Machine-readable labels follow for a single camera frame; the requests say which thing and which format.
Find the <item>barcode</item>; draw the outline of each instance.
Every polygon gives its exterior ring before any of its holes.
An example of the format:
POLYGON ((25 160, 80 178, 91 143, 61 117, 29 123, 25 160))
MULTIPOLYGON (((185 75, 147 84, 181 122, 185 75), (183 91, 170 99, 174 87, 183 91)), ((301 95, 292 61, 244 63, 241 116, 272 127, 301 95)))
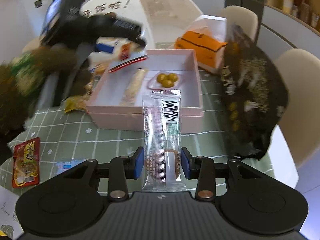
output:
POLYGON ((162 101, 162 113, 166 123, 179 121, 178 101, 162 101))
POLYGON ((34 176, 26 177, 26 178, 23 180, 24 183, 32 182, 32 181, 35 181, 35 177, 34 177, 34 176))

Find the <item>dark patterned bag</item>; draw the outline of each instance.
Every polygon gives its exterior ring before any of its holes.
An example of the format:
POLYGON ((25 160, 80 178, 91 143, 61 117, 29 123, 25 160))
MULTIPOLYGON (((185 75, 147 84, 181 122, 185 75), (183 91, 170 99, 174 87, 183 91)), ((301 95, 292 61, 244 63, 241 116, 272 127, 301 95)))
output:
POLYGON ((222 101, 227 108, 228 153, 261 159, 271 133, 288 104, 288 91, 272 61, 233 25, 221 70, 222 101))

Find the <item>red snack packet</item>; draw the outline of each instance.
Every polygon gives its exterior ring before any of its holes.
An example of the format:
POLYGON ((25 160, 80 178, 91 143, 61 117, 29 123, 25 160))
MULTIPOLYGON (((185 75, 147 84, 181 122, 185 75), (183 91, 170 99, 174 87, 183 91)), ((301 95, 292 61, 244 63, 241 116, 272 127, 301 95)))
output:
POLYGON ((129 53, 130 53, 130 43, 123 44, 121 46, 119 60, 122 61, 122 60, 128 59, 130 57, 129 53))
POLYGON ((14 147, 12 187, 39 184, 40 138, 34 138, 14 147))

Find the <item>open pink box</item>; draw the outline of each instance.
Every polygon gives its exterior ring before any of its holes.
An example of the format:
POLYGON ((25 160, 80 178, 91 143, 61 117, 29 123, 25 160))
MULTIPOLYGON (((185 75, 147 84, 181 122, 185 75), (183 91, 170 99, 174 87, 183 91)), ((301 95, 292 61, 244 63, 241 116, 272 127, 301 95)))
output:
POLYGON ((196 54, 191 49, 148 50, 149 58, 120 69, 114 73, 105 72, 93 91, 87 110, 102 129, 138 130, 144 129, 142 94, 151 92, 148 81, 159 71, 183 75, 181 91, 181 132, 201 131, 203 102, 196 54), (142 67, 149 71, 137 94, 134 106, 120 106, 124 91, 136 69, 142 67))

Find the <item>metal screw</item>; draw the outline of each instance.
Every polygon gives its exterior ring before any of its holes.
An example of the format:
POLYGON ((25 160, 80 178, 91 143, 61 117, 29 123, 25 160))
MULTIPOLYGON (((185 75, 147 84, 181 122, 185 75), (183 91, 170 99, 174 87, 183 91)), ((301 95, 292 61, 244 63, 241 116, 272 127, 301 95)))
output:
POLYGON ((125 192, 122 190, 114 190, 110 193, 112 198, 123 198, 125 196, 125 192))
POLYGON ((213 197, 213 192, 211 192, 210 190, 201 190, 198 192, 198 196, 200 198, 211 198, 213 197))

